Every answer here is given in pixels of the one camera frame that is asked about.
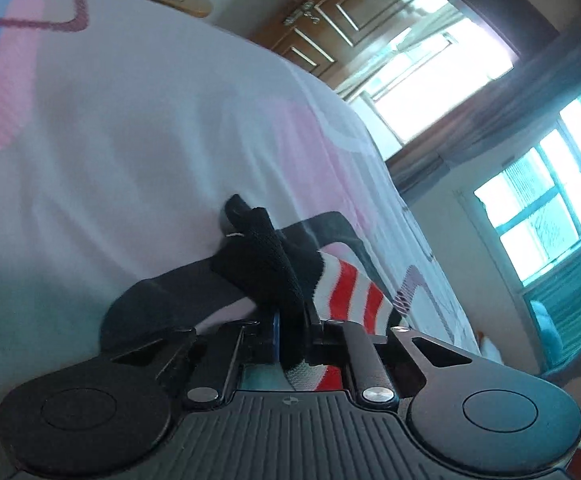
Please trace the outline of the grey curtain left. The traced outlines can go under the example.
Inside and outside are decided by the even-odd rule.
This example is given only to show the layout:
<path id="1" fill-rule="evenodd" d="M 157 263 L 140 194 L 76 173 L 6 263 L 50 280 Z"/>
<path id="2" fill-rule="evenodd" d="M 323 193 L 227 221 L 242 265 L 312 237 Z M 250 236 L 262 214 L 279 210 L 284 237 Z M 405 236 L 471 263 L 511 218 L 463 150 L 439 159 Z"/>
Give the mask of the grey curtain left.
<path id="1" fill-rule="evenodd" d="M 388 162 L 413 203 L 451 169 L 539 124 L 581 93 L 581 14 L 530 60 L 489 82 Z"/>

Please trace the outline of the brown wooden door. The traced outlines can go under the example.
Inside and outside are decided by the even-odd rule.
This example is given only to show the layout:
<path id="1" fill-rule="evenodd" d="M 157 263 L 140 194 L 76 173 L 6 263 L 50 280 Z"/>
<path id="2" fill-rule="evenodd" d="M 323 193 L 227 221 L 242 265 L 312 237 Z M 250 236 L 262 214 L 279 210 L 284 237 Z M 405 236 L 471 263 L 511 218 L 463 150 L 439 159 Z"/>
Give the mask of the brown wooden door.
<path id="1" fill-rule="evenodd" d="M 424 1 L 286 0 L 250 40 L 345 96 L 391 40 L 429 14 Z"/>

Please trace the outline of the patterned bed sheet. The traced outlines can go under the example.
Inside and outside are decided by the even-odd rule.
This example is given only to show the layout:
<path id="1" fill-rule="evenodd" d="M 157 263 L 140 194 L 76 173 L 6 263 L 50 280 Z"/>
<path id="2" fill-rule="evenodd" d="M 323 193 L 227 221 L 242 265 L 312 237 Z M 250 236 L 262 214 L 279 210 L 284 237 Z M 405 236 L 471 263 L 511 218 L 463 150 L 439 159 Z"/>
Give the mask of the patterned bed sheet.
<path id="1" fill-rule="evenodd" d="M 144 0 L 0 0 L 0 401 L 251 303 L 206 266 L 233 195 L 367 272 L 323 315 L 476 351 L 359 116 L 277 55 Z"/>

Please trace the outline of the striped knit sweater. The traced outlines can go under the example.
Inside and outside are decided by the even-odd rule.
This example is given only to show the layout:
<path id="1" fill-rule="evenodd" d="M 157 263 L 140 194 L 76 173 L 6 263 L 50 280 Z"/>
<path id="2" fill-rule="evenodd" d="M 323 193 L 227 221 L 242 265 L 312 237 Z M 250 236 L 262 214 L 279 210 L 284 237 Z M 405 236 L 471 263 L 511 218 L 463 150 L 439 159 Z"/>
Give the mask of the striped knit sweater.
<path id="1" fill-rule="evenodd" d="M 238 195 L 224 205 L 228 236 L 213 256 L 143 278 L 116 299 L 100 326 L 100 348 L 117 350 L 175 328 L 222 325 L 248 314 L 280 318 L 280 359 L 296 390 L 337 390 L 335 366 L 311 366 L 306 350 L 312 316 L 353 321 L 370 334 L 401 320 L 367 248 L 350 222 L 327 211 L 281 230 L 268 211 Z"/>

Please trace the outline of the teal blanket outside window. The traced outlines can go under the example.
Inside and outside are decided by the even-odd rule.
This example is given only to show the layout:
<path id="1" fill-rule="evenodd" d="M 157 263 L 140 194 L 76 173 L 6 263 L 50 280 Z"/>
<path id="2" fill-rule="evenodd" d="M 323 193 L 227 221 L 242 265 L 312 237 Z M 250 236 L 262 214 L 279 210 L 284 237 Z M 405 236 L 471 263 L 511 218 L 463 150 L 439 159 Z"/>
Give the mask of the teal blanket outside window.
<path id="1" fill-rule="evenodd" d="M 581 377 L 581 248 L 529 285 L 523 299 L 538 330 L 542 377 L 560 386 Z"/>

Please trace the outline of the large window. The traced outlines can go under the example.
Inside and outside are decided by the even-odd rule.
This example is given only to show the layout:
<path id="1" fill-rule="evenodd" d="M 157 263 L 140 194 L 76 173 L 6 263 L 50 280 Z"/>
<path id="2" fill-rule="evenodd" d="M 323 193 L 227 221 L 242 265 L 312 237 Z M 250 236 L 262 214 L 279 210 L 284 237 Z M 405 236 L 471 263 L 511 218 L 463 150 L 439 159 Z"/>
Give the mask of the large window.
<path id="1" fill-rule="evenodd" d="M 473 192 L 522 285 L 581 248 L 581 95 Z"/>

